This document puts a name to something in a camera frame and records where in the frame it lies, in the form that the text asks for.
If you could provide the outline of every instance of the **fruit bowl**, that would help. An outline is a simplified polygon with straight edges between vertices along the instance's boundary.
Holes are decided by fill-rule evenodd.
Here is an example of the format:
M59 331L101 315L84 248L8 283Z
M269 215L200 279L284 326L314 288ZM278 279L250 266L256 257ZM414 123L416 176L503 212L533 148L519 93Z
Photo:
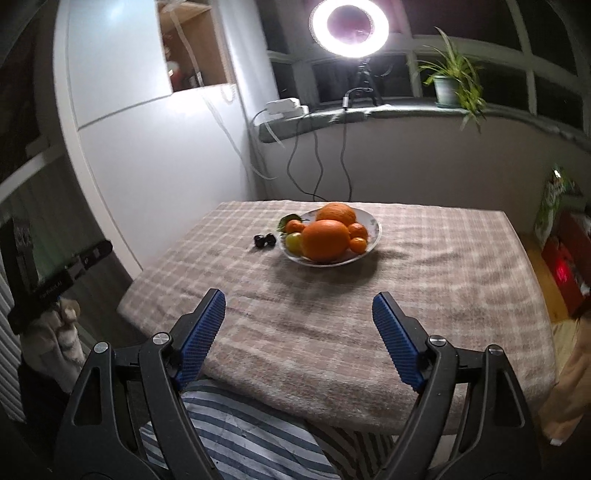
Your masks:
M301 220L306 225L314 222L316 218L316 213L320 209L311 210L309 212L304 213L301 215ZM370 253L375 246L378 244L380 237L382 236L382 225L374 218L371 213L366 212L365 210L360 210L358 208L353 208L355 211L355 215L357 216L357 223L361 223L367 231L368 231L368 246L364 253L358 255L353 253L351 250L347 250L342 257L338 258L337 260L330 262L330 263L318 263L314 262L306 257L299 257L298 255L292 254L286 247L285 247L285 238L284 236L277 242L280 250L283 254L289 258L290 260L294 261L295 263L299 263L300 265L306 265L307 267L315 267L315 268L329 268L329 267L338 267L340 265L346 265L348 263L352 263L360 258L363 258L368 253Z

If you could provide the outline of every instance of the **blue gripper pad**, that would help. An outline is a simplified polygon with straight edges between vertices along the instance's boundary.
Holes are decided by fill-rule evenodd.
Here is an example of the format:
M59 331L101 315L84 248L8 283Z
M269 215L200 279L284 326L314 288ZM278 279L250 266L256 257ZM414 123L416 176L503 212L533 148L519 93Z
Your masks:
M199 375L203 361L215 340L225 315L226 297L218 290L201 312L193 331L189 333L187 340L180 348L181 365L173 378L179 391Z
M400 379L414 391L420 390L425 379L418 368L418 350L382 294L374 297L372 316Z

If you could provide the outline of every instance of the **red box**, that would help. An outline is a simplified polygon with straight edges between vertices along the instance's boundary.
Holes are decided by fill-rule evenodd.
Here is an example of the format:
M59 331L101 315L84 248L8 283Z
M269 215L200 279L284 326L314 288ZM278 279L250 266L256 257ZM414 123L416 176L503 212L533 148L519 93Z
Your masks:
M583 229L569 212L563 212L560 216L556 233L563 244L563 248L568 249L585 283L591 286L591 239L583 232ZM591 296L582 295L567 262L567 256L565 252L560 251L556 237L548 239L542 251L542 258L552 272L554 281L562 294L564 303L566 303L569 315L578 318L591 309Z

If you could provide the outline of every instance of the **tangerine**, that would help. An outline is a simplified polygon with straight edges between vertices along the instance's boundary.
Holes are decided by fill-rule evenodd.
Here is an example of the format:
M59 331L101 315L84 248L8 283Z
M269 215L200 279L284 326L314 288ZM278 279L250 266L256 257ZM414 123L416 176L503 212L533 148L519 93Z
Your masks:
M349 242L349 248L353 251L353 253L356 253L358 255L364 253L367 247L368 242L365 238L356 237L352 238Z
M286 233L302 233L306 226L299 220L290 220L285 226Z
M361 223L351 223L349 225L349 235L351 238L359 237L365 240L368 239L368 231Z

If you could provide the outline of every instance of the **plaid tablecloth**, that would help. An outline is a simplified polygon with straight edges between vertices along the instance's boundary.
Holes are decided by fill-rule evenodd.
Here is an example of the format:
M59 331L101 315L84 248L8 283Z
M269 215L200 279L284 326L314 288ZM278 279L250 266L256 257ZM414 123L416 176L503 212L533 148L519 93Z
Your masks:
M416 395L403 384L371 318L390 291L428 333L457 347L501 345L530 405L555 382L550 320L529 260L502 212L353 203L382 223L367 257L310 268L252 237L321 204L230 202L205 216L133 283L119 311L144 333L170 330L208 288L226 319L204 373L296 416L398 434ZM456 389L449 431L457 426Z

